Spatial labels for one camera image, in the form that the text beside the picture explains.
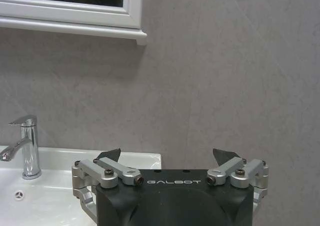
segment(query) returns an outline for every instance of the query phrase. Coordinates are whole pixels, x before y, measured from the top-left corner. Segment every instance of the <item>white ceramic basin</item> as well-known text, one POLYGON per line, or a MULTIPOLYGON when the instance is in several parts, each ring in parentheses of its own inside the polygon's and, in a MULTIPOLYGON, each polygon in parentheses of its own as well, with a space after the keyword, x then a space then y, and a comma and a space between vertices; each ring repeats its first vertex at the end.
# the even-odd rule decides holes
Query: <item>white ceramic basin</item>
MULTIPOLYGON (((71 165, 94 159, 101 151, 39 148, 42 175, 22 179, 22 154, 0 161, 0 225, 94 226, 72 193, 71 165)), ((122 152, 119 163, 138 169, 161 169, 161 155, 122 152)))

